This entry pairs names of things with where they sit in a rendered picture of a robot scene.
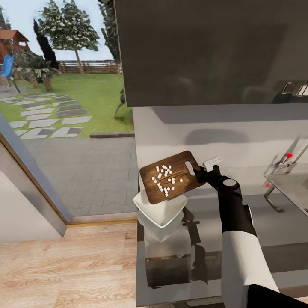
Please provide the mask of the cutting board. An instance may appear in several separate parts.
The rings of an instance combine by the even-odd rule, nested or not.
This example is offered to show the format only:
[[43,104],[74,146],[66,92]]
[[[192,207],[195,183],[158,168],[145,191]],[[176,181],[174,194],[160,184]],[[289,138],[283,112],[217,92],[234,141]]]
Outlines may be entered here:
[[[193,169],[201,171],[190,151],[183,151],[140,169],[149,203],[152,205],[159,204],[206,184],[206,181],[199,183],[196,175],[190,174],[185,164],[187,161],[190,162]],[[169,166],[171,166],[171,169],[169,169]],[[161,172],[162,169],[163,172]],[[162,190],[159,185],[162,186]]]

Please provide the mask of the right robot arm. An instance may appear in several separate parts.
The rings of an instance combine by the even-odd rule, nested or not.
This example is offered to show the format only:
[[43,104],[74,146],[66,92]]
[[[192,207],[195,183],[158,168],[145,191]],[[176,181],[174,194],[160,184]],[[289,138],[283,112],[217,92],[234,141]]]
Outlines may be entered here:
[[253,227],[249,205],[243,205],[240,185],[221,176],[218,156],[193,169],[199,183],[218,192],[222,221],[221,297],[225,308],[308,308],[308,304],[280,293],[272,279]]

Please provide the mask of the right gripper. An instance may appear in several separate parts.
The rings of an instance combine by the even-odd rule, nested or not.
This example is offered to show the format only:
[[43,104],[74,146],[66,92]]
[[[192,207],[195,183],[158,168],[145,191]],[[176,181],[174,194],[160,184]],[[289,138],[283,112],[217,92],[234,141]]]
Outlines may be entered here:
[[197,171],[196,169],[193,169],[195,175],[196,175],[196,178],[197,178],[197,181],[199,183],[202,183],[202,182],[208,182],[209,184],[210,183],[210,180],[213,176],[215,175],[219,175],[220,174],[220,171],[219,171],[219,166],[218,165],[213,165],[213,169],[210,170],[210,171],[207,171],[207,170],[204,170],[204,168],[202,166],[200,166],[201,168],[201,171]]

